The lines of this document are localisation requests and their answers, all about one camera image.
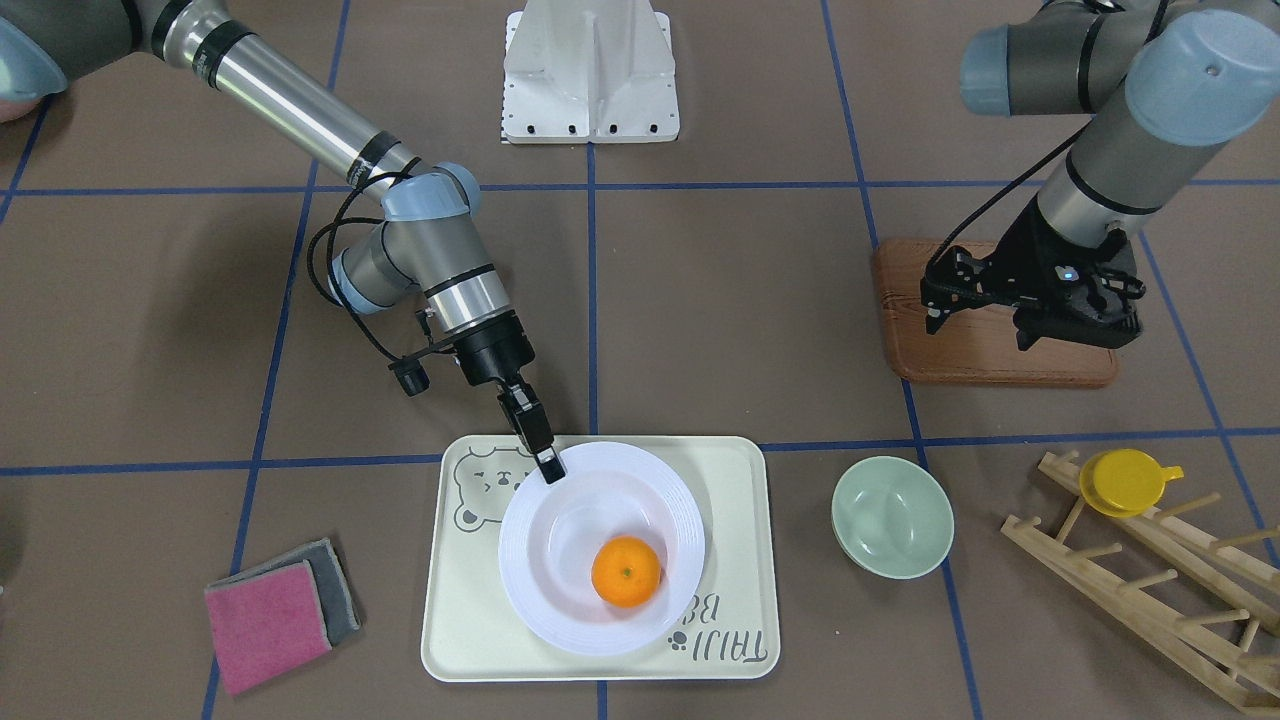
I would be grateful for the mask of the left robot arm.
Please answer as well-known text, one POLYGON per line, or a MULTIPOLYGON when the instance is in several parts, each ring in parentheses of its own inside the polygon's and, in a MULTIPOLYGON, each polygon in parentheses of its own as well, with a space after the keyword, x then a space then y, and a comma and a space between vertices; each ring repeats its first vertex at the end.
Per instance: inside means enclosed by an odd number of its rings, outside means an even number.
POLYGON ((943 256, 959 307, 1010 306, 1018 347, 1120 348, 1142 331, 1133 242, 1277 97, 1275 1, 1050 1, 978 33, 960 69, 983 115, 1087 114, 987 258, 943 256))

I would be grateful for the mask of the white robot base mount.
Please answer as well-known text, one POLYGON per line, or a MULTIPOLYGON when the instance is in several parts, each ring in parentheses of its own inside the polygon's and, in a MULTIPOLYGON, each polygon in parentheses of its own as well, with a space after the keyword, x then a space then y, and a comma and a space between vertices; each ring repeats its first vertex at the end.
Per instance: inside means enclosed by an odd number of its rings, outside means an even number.
POLYGON ((649 1, 529 1, 506 18, 504 51, 507 143, 680 136, 672 24, 649 1))

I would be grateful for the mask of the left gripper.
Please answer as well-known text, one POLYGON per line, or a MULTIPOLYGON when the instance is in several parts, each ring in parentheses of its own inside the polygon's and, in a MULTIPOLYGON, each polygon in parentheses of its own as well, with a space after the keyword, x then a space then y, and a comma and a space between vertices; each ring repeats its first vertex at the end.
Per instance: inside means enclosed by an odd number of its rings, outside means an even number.
POLYGON ((1146 284, 1126 233, 1108 233, 1097 249, 1074 245, 1048 224, 1036 200, 997 243, 995 290, 1000 302, 1015 307, 1021 351, 1044 338, 1115 350, 1143 332, 1137 301, 1146 284))

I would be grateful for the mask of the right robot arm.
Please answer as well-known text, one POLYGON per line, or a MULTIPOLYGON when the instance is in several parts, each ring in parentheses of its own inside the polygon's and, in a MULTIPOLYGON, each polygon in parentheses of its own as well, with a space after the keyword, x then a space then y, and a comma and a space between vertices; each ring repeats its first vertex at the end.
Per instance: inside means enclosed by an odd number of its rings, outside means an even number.
POLYGON ((191 70, 378 200, 371 234, 308 268, 356 323, 411 293, 430 354, 454 356, 471 386, 493 383, 507 421, 547 483, 564 475, 545 409, 521 370, 534 357, 474 224, 481 191, 463 167, 425 165, 393 133, 279 54, 223 1, 5 1, 3 99, 32 102, 124 56, 191 70))

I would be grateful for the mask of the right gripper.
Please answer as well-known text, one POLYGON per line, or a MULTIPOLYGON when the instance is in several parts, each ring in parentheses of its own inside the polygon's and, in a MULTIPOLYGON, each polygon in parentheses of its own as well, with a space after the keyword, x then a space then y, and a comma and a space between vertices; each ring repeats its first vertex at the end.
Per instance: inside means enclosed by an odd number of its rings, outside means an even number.
POLYGON ((556 451, 556 434, 547 411, 521 370, 535 351, 516 313, 502 313, 452 336, 452 348, 472 387, 500 383, 498 400, 522 447, 534 457, 543 480, 554 484, 566 475, 556 451))

